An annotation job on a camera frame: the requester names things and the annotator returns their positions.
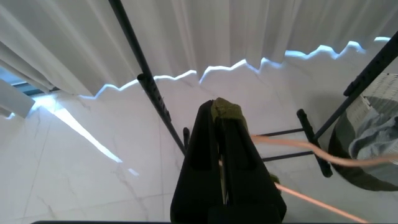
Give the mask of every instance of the marble floor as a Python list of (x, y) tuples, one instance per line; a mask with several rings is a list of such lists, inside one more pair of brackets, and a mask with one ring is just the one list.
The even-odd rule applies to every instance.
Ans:
[[(320, 51), (211, 70), (199, 84), (195, 74), (157, 79), (172, 122), (192, 128), (198, 107), (223, 97), (241, 105), (253, 134), (299, 128), (303, 108), (317, 129), (344, 100), (342, 92), (385, 42), (366, 52), (347, 46), (336, 57)], [(398, 71), (393, 63), (387, 72)], [(169, 221), (170, 203), (183, 156), (138, 84), (107, 88), (96, 99), (61, 91), (35, 96), (28, 118), (0, 119), (0, 224), (37, 220)], [(327, 146), (328, 131), (321, 139)], [(281, 136), (305, 139), (301, 133)], [(297, 152), (257, 146), (263, 157)], [(397, 192), (359, 189), (338, 174), (326, 179), (313, 156), (266, 162), (281, 184), (370, 222), (398, 220)], [(282, 193), (285, 222), (350, 222)]]

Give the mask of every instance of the white curtain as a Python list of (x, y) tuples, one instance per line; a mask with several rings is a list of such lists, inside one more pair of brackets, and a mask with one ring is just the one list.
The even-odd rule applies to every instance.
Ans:
[[(321, 44), (366, 48), (398, 29), (396, 0), (122, 2), (152, 73), (174, 77), (242, 59), (259, 68)], [(107, 0), (1, 0), (0, 30), (0, 66), (43, 91), (92, 96), (141, 73)]]
[(350, 40), (366, 48), (398, 30), (398, 1), (123, 0), (154, 74), (179, 75), (263, 57), (281, 63), (286, 50), (319, 45), (341, 52)]

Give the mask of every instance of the floor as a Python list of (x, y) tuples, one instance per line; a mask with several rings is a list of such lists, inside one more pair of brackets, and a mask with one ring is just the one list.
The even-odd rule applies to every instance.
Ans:
[[(347, 46), (337, 58), (320, 51), (212, 70), (199, 84), (195, 74), (158, 79), (172, 122), (192, 128), (198, 107), (223, 97), (241, 105), (253, 134), (299, 128), (303, 108), (317, 129), (344, 100), (341, 94), (385, 42), (366, 52)], [(397, 72), (398, 63), (387, 68)], [(138, 84), (107, 88), (97, 99), (61, 91), (36, 96), (27, 119), (0, 119), (0, 224), (37, 220), (169, 221), (170, 203), (183, 157)], [(327, 146), (327, 132), (321, 144)], [(301, 133), (281, 138), (305, 139)], [(263, 157), (298, 152), (258, 145)], [(266, 162), (281, 184), (370, 222), (396, 222), (397, 192), (359, 189), (338, 174), (326, 179), (313, 156)], [(282, 193), (285, 222), (350, 222)]]

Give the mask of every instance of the wire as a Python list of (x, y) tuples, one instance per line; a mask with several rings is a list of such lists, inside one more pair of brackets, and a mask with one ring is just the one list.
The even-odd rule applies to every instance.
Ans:
[(299, 140), (288, 140), (288, 139), (270, 139), (267, 136), (258, 136), (251, 135), (251, 139), (254, 143), (268, 143), (268, 144), (277, 144), (277, 145), (286, 145), (286, 146), (295, 146), (311, 149), (317, 156), (322, 159), (329, 161), (334, 164), (338, 164), (341, 166), (347, 167), (358, 167), (358, 166), (374, 166), (381, 163), (392, 162), (393, 160), (398, 159), (398, 154), (388, 154), (385, 156), (379, 156), (372, 159), (344, 159), (336, 156), (332, 156), (331, 154), (325, 152), (314, 144), (305, 141)]
[(288, 189), (287, 187), (284, 187), (284, 186), (282, 186), (280, 184), (275, 183), (275, 185), (281, 191), (284, 191), (284, 192), (286, 192), (288, 194), (294, 195), (294, 196), (296, 196), (298, 198), (301, 198), (301, 199), (306, 200), (306, 201), (308, 201), (310, 203), (318, 205), (319, 207), (325, 208), (325, 209), (327, 209), (327, 210), (329, 210), (331, 212), (337, 213), (339, 215), (342, 215), (342, 216), (344, 216), (346, 218), (349, 218), (349, 219), (354, 220), (354, 221), (359, 222), (359, 223), (369, 223), (368, 221), (363, 220), (362, 218), (356, 217), (356, 216), (354, 216), (352, 214), (349, 214), (348, 212), (344, 212), (344, 211), (342, 211), (342, 210), (340, 210), (338, 208), (335, 208), (335, 207), (333, 207), (331, 205), (328, 205), (328, 204), (325, 204), (325, 203), (320, 202), (318, 200), (315, 200), (314, 198), (311, 198), (311, 197), (306, 196), (304, 194), (300, 194), (300, 193), (298, 193), (298, 192), (296, 192), (294, 190)]

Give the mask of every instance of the metal rack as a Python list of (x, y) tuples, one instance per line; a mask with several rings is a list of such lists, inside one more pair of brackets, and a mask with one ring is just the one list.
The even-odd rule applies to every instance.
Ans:
[[(120, 26), (124, 32), (124, 35), (129, 42), (130, 48), (137, 58), (138, 64), (141, 67), (142, 74), (138, 76), (139, 83), (145, 90), (150, 101), (154, 105), (162, 121), (166, 125), (170, 134), (174, 138), (181, 152), (185, 155), (188, 147), (190, 132), (188, 128), (183, 129), (183, 142), (179, 138), (173, 124), (171, 122), (171, 117), (169, 111), (163, 102), (163, 99), (159, 93), (159, 89), (156, 86), (154, 77), (150, 72), (149, 66), (142, 53), (141, 47), (138, 43), (137, 37), (131, 27), (127, 14), (123, 8), (121, 0), (109, 0), (109, 3), (120, 23)], [(307, 115), (303, 109), (297, 111), (297, 117), (302, 125), (301, 128), (291, 129), (286, 131), (280, 131), (276, 133), (262, 134), (263, 136), (278, 136), (282, 134), (297, 133), (303, 131), (308, 139), (308, 141), (318, 147), (319, 137), (344, 113), (350, 104), (373, 82), (374, 79), (397, 57), (398, 55), (398, 32), (396, 32), (390, 41), (380, 50), (380, 52), (370, 61), (370, 63), (365, 67), (365, 69), (356, 77), (355, 81), (349, 84), (348, 88), (344, 91), (344, 95), (347, 99), (339, 106), (339, 108), (330, 116), (324, 125), (316, 132), (313, 132), (310, 122), (308, 121)], [(274, 161), (279, 159), (286, 159), (298, 156), (311, 155), (313, 152), (298, 152), (283, 156), (275, 156), (262, 158), (264, 162)], [(316, 156), (317, 162), (321, 168), (322, 174), (325, 177), (330, 177), (333, 175), (330, 164)]]

